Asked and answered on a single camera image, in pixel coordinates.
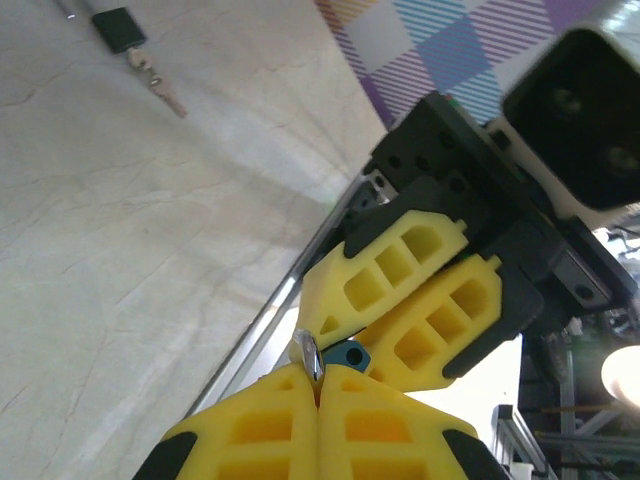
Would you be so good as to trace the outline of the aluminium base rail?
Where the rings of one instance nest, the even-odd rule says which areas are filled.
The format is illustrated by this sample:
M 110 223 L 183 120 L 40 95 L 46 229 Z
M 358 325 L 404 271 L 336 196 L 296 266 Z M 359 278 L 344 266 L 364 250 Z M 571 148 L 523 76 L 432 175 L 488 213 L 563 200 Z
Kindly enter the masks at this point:
M 289 314 L 299 297 L 303 274 L 328 250 L 351 207 L 368 208 L 377 201 L 378 194 L 371 181 L 358 175 L 206 383 L 187 410 L 187 416 L 213 406 L 286 362 L 286 349 L 295 329 L 295 320 Z

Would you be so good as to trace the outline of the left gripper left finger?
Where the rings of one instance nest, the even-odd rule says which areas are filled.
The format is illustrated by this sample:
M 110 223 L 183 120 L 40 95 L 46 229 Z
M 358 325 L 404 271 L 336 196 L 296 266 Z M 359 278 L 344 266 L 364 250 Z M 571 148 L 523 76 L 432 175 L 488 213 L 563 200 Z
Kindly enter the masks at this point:
M 318 410 L 285 366 L 171 427 L 132 480 L 319 480 Z

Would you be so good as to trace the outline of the small blue padlock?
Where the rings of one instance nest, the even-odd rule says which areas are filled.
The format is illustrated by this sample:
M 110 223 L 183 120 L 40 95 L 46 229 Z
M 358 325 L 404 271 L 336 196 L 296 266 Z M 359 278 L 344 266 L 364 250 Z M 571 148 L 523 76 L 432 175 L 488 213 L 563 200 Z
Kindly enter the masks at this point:
M 320 388 L 328 365 L 342 365 L 364 373 L 371 363 L 371 356 L 361 343 L 354 339 L 344 339 L 320 349 L 316 338 L 308 330 L 296 329 L 293 337 L 293 352 L 314 388 Z

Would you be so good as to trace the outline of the small silver keys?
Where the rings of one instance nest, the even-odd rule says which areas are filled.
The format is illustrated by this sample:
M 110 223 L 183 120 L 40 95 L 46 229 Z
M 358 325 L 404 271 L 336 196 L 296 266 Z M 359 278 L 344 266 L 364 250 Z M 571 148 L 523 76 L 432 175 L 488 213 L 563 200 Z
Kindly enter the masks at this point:
M 179 118 L 185 118 L 187 116 L 186 108 L 177 98 L 169 79 L 155 69 L 151 55 L 142 48 L 129 48 L 126 56 L 129 64 L 144 77 L 151 92 Z

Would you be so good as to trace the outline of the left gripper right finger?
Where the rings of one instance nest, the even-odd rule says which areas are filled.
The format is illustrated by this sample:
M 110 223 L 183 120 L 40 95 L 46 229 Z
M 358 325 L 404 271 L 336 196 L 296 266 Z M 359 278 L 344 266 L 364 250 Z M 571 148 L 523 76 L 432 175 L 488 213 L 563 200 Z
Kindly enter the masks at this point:
M 318 480 L 504 480 L 469 423 L 348 367 L 329 367 Z

